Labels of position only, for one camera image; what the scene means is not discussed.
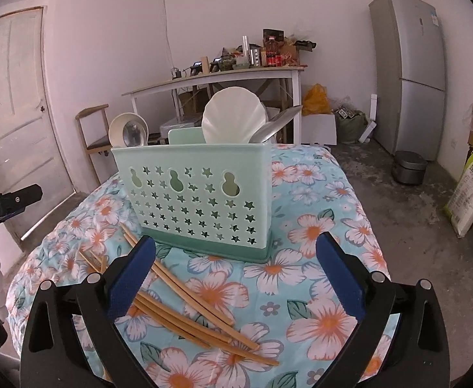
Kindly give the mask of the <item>wooden chopstick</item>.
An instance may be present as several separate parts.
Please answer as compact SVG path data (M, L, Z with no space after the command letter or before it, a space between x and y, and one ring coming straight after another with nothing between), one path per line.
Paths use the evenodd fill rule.
M83 254L81 251L78 251L78 254L94 272L100 273L100 270L94 265L94 263L90 259L87 258L85 254Z
M100 273L104 273L107 270L107 258L105 256L99 257L93 251L89 251L89 253L100 266Z
M183 282L165 268L157 258L154 260L152 269L159 278L162 278L163 281L168 284L174 293L180 296L180 298L196 312L203 315L220 329L226 330L233 328L234 320L231 320L223 313L217 311L199 295L191 291Z
M133 302L133 306L139 309L141 312L145 313L148 315L150 318L155 320L157 323L159 323L162 327L170 330L173 332L175 335L182 337L183 339L192 342L193 344L207 350L210 345L203 341L201 338L199 338L196 335L190 334L188 331L183 330L179 326L173 324L169 320L166 320L163 318L161 315L156 314L155 312L151 311L148 307L144 306L141 302Z
M252 341L250 338L242 335L227 324L223 324L221 327L216 324L210 326L210 323L207 326L202 325L195 320L187 318L186 316L180 314L179 312L173 310L172 308L143 292L139 292L136 295L135 300L140 301L152 311L165 315L165 318L167 318L171 323L180 324L182 329L195 329L197 333L209 335L225 343L238 341L245 347L248 347L251 351L257 351L259 349L259 344L256 341Z
M160 314L160 313L156 313L156 314L159 314L163 318L165 318L165 315L163 315L163 314ZM250 351L239 349L239 348L237 348L236 346L233 346L230 343L225 343L223 341L219 341L219 340L217 340L217 339L215 339L215 338L213 338L209 335L204 335L203 333L197 333L195 331L195 329L186 328L184 330L188 331L190 334L198 336L203 341L208 343L210 345L210 347L217 347L218 349L225 350L228 353L231 353L235 356L241 356L242 358L246 358L246 359L249 359L251 361L259 362L259 363L266 364L266 365L269 365L269 366L279 366L280 365L280 363L275 359L259 356L257 354L251 353Z

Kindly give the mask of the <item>white door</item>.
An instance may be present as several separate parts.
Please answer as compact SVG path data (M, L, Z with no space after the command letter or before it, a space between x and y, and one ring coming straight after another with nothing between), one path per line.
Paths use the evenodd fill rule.
M9 220L22 240L74 192L52 127L43 78L43 11L0 17L0 193L37 184L40 201Z

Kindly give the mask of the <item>wooden chair dark seat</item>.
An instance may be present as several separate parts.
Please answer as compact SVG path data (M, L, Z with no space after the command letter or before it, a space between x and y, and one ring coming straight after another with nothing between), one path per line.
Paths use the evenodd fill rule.
M84 108L75 116L81 146L96 186L109 177L115 168L108 138L107 103Z

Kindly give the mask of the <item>floral blue tablecloth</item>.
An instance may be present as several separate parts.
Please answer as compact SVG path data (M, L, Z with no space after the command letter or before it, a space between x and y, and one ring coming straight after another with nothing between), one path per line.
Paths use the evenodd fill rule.
M238 331L259 344L270 366L227 351L204 350L160 326L139 309L117 320L123 340L161 387L310 387L330 366L356 321L345 314L315 259L317 236L328 231L370 271L385 272L372 226L334 155L318 146L278 145L272 151L271 257L247 264L159 246L165 267ZM15 350L20 350L39 284L79 283L84 260L129 250L123 231L140 233L119 179L89 194L28 255L6 296Z

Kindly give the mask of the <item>rice sack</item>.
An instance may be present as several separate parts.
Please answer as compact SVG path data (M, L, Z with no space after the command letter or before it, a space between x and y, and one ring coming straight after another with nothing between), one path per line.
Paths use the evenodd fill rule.
M460 181L445 205L445 213L450 218L457 236L464 237L473 224L473 151Z

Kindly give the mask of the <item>mint green utensil caddy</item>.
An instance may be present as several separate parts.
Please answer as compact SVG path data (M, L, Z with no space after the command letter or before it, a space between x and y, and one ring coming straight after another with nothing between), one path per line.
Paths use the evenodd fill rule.
M116 148L113 156L144 234L191 252L265 263L271 149L208 144L196 127L170 131L166 145Z

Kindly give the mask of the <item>white cardboard box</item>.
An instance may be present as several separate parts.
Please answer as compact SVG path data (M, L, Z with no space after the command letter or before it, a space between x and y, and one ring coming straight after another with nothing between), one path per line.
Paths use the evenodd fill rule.
M333 114L303 116L302 143L311 146L335 146L337 143L335 122Z

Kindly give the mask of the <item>steel flat spatula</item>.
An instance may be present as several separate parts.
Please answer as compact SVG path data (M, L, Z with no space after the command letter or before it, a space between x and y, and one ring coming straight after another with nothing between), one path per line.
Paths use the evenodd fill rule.
M281 111L277 116L260 127L249 140L250 144L261 144L272 138L277 132L302 112L302 106L297 105Z

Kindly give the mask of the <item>yellow plastic bag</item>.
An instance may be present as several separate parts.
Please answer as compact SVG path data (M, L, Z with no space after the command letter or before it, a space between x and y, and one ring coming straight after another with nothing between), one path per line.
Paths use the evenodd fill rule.
M326 88L316 83L302 98L302 116L325 115L331 113Z

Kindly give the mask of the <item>steel utensil holder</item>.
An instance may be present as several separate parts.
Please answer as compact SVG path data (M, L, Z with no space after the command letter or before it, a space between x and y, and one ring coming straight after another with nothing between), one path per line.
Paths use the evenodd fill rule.
M252 68L259 68L262 65L261 62L261 50L262 47L251 44L249 49L249 61Z

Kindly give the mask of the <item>grey refrigerator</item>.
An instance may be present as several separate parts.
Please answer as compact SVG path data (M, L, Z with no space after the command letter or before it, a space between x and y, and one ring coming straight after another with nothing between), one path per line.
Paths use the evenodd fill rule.
M369 4L377 68L374 137L391 154L435 161L445 120L445 42L436 9L422 0Z

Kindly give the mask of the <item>white long desk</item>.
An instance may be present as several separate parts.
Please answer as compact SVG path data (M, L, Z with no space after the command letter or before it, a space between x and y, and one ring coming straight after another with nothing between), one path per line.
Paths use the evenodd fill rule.
M263 85L257 90L256 95L263 93L266 89L266 83L273 80L290 80L291 91L285 90L284 93L292 98L294 106L302 104L302 83L301 72L303 67L283 67L283 68L244 68L232 71L198 74L179 79L173 79L150 87L133 90L122 96L129 96L132 104L132 110L138 113L138 97L144 95L155 95L163 92L170 92L175 108L174 124L179 125L184 119L184 110L180 103L178 94L179 89L198 88L199 86L214 85L217 89L223 89L225 82L244 82L244 81L263 81Z

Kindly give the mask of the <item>red oil bottle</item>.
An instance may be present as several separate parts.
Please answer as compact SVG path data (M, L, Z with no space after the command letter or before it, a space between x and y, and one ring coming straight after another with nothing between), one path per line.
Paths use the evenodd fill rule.
M269 67L277 68L282 64L279 43L274 36L270 36L266 41L266 61Z

